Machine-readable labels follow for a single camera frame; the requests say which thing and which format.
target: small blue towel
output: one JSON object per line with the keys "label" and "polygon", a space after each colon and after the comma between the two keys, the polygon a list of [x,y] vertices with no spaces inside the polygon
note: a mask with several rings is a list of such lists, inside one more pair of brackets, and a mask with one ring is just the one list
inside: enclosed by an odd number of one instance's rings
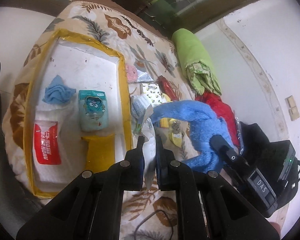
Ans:
{"label": "small blue towel", "polygon": [[42,101],[50,105],[65,104],[69,102],[75,92],[76,89],[65,86],[61,77],[56,75],[46,88]]}
{"label": "small blue towel", "polygon": [[152,122],[164,117],[190,123],[192,145],[201,154],[183,162],[195,171],[207,173],[210,170],[215,170],[220,173],[224,163],[210,147],[210,139],[213,135],[219,134],[234,148],[226,121],[223,118],[218,118],[207,104],[190,100],[159,105],[154,108],[154,113],[150,116]]}

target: metal screw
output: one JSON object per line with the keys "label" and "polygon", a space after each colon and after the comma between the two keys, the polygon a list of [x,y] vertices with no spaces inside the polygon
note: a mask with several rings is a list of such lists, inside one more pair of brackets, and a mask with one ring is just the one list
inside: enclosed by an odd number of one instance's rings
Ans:
{"label": "metal screw", "polygon": [[92,172],[91,171],[84,171],[82,174],[82,177],[87,179],[90,178],[92,176]]}
{"label": "metal screw", "polygon": [[122,167],[128,167],[128,166],[130,165],[130,162],[124,160],[124,161],[120,162],[120,165],[121,165]]}
{"label": "metal screw", "polygon": [[173,160],[173,161],[170,162],[170,165],[173,166],[173,167],[178,167],[178,166],[180,166],[180,162],[176,161],[176,160]]}
{"label": "metal screw", "polygon": [[208,171],[208,175],[212,178],[218,177],[218,173],[216,171]]}

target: cartoon face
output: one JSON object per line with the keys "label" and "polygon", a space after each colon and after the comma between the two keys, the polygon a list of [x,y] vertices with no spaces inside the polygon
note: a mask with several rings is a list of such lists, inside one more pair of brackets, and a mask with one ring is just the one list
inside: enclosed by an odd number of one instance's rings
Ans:
{"label": "cartoon face", "polygon": [[86,112],[89,114],[98,113],[102,111],[102,100],[95,97],[86,98]]}

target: black cable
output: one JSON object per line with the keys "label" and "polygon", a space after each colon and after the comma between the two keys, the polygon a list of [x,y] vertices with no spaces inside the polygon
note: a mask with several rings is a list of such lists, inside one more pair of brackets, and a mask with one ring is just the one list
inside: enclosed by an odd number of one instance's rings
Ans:
{"label": "black cable", "polygon": [[168,217],[167,213],[164,210],[157,209],[156,211],[152,212],[149,216],[147,216],[145,219],[143,219],[141,221],[141,223],[136,227],[136,230],[134,230],[134,233],[133,233],[133,239],[134,240],[137,240],[137,232],[138,232],[138,229],[142,226],[142,224],[144,224],[147,220],[149,220],[151,217],[153,217],[158,212],[162,212],[166,216],[166,218],[168,219],[170,227],[171,227],[171,236],[170,236],[169,240],[172,239],[172,236],[173,236],[173,225],[172,225],[172,222],[171,222],[170,218]]}

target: pink sponge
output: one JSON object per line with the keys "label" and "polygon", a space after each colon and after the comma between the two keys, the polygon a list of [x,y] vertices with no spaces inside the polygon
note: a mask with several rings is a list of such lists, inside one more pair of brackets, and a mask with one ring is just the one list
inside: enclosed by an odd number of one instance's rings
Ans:
{"label": "pink sponge", "polygon": [[138,79],[138,72],[135,66],[126,65],[126,72],[128,83],[136,82]]}

